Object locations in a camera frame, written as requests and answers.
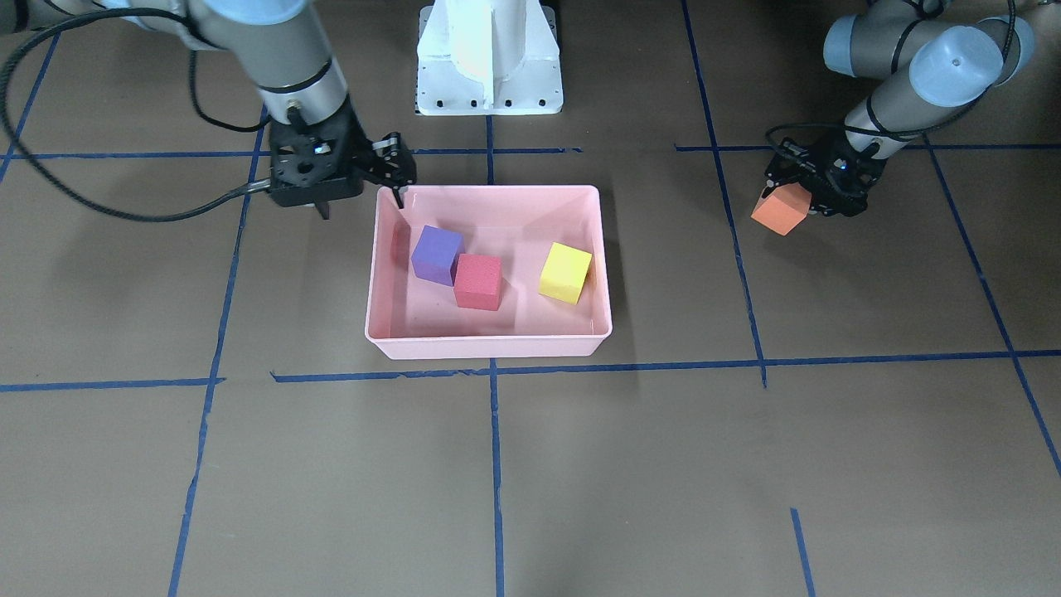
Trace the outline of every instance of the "yellow cube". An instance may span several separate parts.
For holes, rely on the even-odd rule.
[[[585,250],[554,242],[549,250],[549,258],[545,259],[545,266],[541,270],[538,292],[576,305],[592,258],[593,256]]]

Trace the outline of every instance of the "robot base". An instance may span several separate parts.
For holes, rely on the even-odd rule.
[[[417,54],[416,108],[425,116],[545,115],[563,105],[556,13],[538,0],[438,0],[420,12]]]

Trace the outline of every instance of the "pink plastic container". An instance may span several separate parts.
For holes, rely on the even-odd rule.
[[[416,277],[410,254],[424,225],[501,257],[500,310],[459,309],[452,287]],[[538,294],[553,242],[593,253],[577,305]],[[392,359],[588,356],[611,334],[606,271],[594,187],[413,186],[404,209],[381,188],[365,337]]]

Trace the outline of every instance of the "cube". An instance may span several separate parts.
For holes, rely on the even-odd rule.
[[[751,218],[785,235],[806,217],[810,210],[811,191],[793,182],[780,186],[760,198],[751,212]]]
[[[453,293],[457,308],[486,312],[501,309],[501,257],[468,252],[457,257]]]
[[[538,292],[564,303],[578,304],[592,258],[585,250],[554,242],[541,269]]]
[[[459,232],[423,226],[420,240],[413,249],[413,270],[416,277],[453,285],[457,273],[457,256],[464,251],[464,235]]]

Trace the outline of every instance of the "white mounting plate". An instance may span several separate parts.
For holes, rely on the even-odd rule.
[[[556,13],[549,6],[541,8],[556,39]],[[431,12],[432,6],[420,11],[420,37]],[[416,111],[424,116],[532,116],[557,113],[563,106],[560,63],[556,59],[525,58],[511,76],[495,82],[497,100],[489,107],[484,105],[482,85],[449,60],[421,60],[416,89]]]

